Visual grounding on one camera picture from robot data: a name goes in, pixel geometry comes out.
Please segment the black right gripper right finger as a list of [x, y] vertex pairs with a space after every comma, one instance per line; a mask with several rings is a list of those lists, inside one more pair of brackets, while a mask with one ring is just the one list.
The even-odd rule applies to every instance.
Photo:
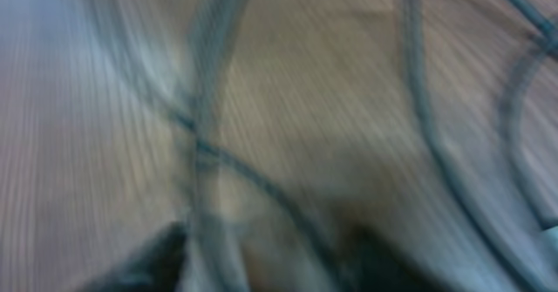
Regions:
[[359, 227], [350, 234], [345, 291], [434, 292], [436, 283], [415, 269], [385, 238]]

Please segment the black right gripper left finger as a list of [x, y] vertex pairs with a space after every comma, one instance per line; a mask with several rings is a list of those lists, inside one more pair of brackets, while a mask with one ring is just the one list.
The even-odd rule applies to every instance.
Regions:
[[123, 263], [88, 282], [83, 292], [175, 292], [187, 265], [188, 234], [174, 222], [132, 253]]

